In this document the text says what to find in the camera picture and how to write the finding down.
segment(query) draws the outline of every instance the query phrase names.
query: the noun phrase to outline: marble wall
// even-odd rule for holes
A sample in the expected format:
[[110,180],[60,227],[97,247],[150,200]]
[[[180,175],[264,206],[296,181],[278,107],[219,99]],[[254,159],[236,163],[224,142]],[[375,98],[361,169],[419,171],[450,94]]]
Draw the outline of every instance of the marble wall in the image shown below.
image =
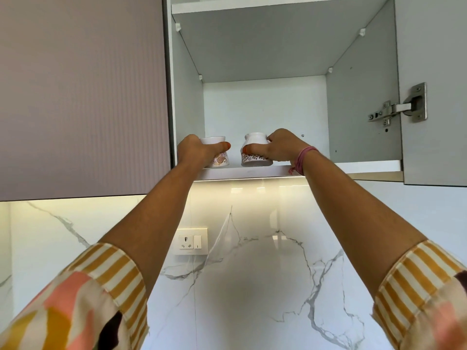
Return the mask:
[[[360,184],[463,256],[467,188]],[[10,203],[14,313],[142,198]],[[305,179],[197,182],[180,227],[207,227],[210,253],[169,252],[143,349],[391,348]]]
[[13,317],[10,205],[0,202],[0,332]]

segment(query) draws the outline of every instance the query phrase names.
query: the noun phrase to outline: ribbed cabinet panel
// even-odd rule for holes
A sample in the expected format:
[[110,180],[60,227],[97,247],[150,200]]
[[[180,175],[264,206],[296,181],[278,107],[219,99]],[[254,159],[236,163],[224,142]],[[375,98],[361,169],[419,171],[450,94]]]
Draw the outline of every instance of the ribbed cabinet panel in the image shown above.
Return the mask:
[[2,0],[0,200],[147,193],[170,170],[162,0]]

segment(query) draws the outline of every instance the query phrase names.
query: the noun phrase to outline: cup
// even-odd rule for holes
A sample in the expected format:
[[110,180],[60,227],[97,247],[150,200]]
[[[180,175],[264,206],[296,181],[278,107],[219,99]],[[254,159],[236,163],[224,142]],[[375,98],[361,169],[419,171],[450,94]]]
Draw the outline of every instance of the cup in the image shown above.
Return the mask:
[[240,149],[242,154],[242,166],[243,167],[260,167],[260,166],[270,166],[273,162],[271,159],[267,159],[260,155],[247,155],[243,153],[243,147],[249,144],[268,144],[268,137],[262,132],[251,132],[245,135],[245,143]]
[[[218,142],[224,142],[225,136],[212,136],[210,138],[202,138],[201,142],[205,145],[217,144]],[[213,158],[211,163],[206,166],[206,168],[218,168],[229,165],[229,157],[227,152],[219,153],[216,157]]]

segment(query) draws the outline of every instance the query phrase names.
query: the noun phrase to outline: switch plate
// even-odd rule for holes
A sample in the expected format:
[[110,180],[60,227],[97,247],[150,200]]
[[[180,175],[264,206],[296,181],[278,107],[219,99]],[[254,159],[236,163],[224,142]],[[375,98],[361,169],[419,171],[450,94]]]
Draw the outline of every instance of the switch plate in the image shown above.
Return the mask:
[[174,255],[207,255],[207,228],[177,229],[172,240],[171,253]]

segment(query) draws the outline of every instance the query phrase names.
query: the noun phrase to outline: cabinet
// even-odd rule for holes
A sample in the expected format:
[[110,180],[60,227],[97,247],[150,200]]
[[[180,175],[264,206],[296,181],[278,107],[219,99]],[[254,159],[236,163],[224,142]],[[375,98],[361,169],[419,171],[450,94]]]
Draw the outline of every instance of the cabinet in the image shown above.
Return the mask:
[[[174,145],[189,133],[231,142],[230,166],[205,169],[200,180],[287,176],[285,163],[240,165],[245,134],[285,127],[348,174],[404,169],[407,184],[467,185],[461,94],[467,71],[448,70],[466,54],[466,43],[456,41],[464,38],[466,6],[466,0],[169,0]],[[421,82],[427,82],[426,121],[403,114],[386,126],[368,120]]]
[[0,4],[0,201],[147,193],[171,167],[162,0]]

